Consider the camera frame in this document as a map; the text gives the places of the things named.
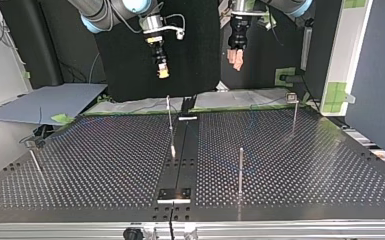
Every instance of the black bracket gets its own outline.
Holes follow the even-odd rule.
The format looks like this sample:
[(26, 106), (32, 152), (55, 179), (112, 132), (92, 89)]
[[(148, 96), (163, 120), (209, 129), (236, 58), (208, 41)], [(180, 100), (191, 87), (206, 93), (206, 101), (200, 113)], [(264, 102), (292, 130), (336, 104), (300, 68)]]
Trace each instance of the black bracket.
[(161, 189), (157, 202), (158, 204), (189, 204), (191, 203), (191, 189)]

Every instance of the metal rod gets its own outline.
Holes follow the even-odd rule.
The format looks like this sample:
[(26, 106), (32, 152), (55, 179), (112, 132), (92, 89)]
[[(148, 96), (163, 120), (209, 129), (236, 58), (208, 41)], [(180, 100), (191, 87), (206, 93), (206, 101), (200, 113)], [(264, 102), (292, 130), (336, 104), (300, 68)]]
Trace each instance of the metal rod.
[(174, 134), (173, 134), (173, 122), (171, 120), (171, 103), (170, 103), (170, 96), (167, 96), (167, 110), (168, 110), (168, 120), (169, 120), (169, 129), (170, 129), (170, 136), (171, 136), (171, 155), (173, 158), (176, 157), (176, 148), (174, 147)]
[(37, 168), (37, 171), (40, 174), (40, 177), (42, 178), (43, 184), (45, 184), (45, 187), (48, 188), (48, 184), (46, 183), (45, 176), (42, 173), (42, 169), (40, 168), (39, 162), (37, 161), (36, 154), (34, 153), (33, 149), (29, 149), (30, 155), (32, 156), (33, 162)]
[(295, 103), (294, 126), (293, 126), (293, 130), (294, 130), (294, 131), (295, 131), (295, 126), (296, 126), (296, 124), (297, 124), (298, 105), (299, 105), (299, 101), (297, 101), (297, 102)]
[(42, 172), (42, 169), (40, 169), (39, 162), (37, 161), (36, 154), (34, 153), (33, 149), (30, 149), (29, 152), (30, 152), (30, 155), (31, 155), (32, 158), (33, 158), (33, 162), (34, 162), (34, 164), (36, 165), (37, 170), (38, 170), (39, 172)]
[(242, 201), (242, 181), (243, 181), (243, 169), (244, 168), (244, 149), (239, 149), (239, 197)]

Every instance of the metal post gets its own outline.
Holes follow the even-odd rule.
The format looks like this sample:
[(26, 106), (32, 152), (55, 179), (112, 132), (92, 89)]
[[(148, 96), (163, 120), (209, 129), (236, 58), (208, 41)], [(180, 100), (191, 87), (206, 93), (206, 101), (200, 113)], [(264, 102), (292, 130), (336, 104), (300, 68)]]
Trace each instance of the metal post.
[(239, 200), (242, 201), (242, 181), (244, 168), (244, 149), (239, 149)]
[(167, 110), (168, 110), (168, 120), (169, 120), (169, 129), (170, 129), (170, 136), (171, 136), (171, 155), (173, 158), (176, 157), (176, 148), (174, 147), (174, 134), (173, 134), (173, 122), (171, 120), (171, 103), (170, 103), (170, 96), (167, 96)]
[(293, 127), (294, 132), (295, 132), (295, 126), (296, 126), (296, 124), (297, 124), (298, 105), (299, 105), (299, 101), (297, 101), (297, 102), (295, 103), (294, 127)]

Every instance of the black panel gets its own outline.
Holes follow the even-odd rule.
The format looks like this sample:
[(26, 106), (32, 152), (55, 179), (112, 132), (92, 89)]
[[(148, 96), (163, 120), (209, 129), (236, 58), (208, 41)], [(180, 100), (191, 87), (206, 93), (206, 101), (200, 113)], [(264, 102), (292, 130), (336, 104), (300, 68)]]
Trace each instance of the black panel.
[(351, 94), (347, 123), (385, 149), (385, 0), (373, 2)]
[[(264, 9), (257, 2), (255, 9)], [(222, 80), (230, 89), (255, 89), (274, 87), (276, 69), (301, 65), (303, 30), (297, 29), (294, 22), (284, 13), (271, 8), (277, 21), (275, 31), (280, 45), (273, 33), (257, 26), (257, 18), (253, 19), (248, 30), (249, 44), (245, 50), (244, 65), (240, 72), (233, 69), (227, 60), (227, 39), (231, 34), (230, 25), (223, 28)]]
[[(102, 54), (110, 95), (116, 101), (150, 97), (187, 96), (215, 89), (220, 80), (220, 21), (218, 1), (167, 0), (162, 15), (182, 13), (186, 36), (166, 34), (170, 78), (157, 77), (151, 49), (142, 34), (119, 24), (96, 36)], [(138, 29), (137, 18), (129, 21)]]
[(61, 70), (47, 32), (43, 14), (36, 0), (0, 1), (0, 9), (34, 89), (62, 84)]
[(316, 99), (321, 99), (323, 95), (341, 8), (342, 0), (316, 1), (315, 22), (305, 74), (308, 88)]

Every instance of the white cable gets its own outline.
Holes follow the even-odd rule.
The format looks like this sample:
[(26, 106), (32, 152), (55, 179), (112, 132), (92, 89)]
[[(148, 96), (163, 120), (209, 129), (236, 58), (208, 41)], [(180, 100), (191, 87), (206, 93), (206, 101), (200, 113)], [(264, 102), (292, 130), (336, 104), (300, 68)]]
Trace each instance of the white cable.
[(165, 19), (169, 19), (169, 18), (172, 18), (172, 17), (181, 17), (182, 18), (182, 21), (183, 21), (183, 31), (186, 30), (186, 18), (185, 16), (183, 16), (182, 14), (171, 14), (171, 15), (168, 15), (167, 17), (165, 17)]
[(92, 83), (92, 75), (93, 75), (93, 70), (95, 69), (96, 62), (98, 61), (98, 57), (101, 55), (101, 53), (98, 53), (95, 57), (95, 60), (93, 60), (92, 67), (90, 68), (89, 72), (89, 84)]
[(239, 15), (239, 16), (264, 16), (264, 12), (235, 12), (233, 11), (232, 14)]
[(180, 32), (180, 33), (183, 33), (184, 32), (184, 29), (183, 28), (179, 28), (179, 27), (175, 27), (175, 26), (164, 26), (162, 28), (158, 28), (158, 29), (153, 29), (153, 30), (149, 30), (149, 31), (145, 31), (143, 32), (144, 34), (150, 34), (150, 33), (155, 33), (155, 32), (161, 32), (161, 31), (166, 31), (166, 30), (174, 30), (176, 32)]

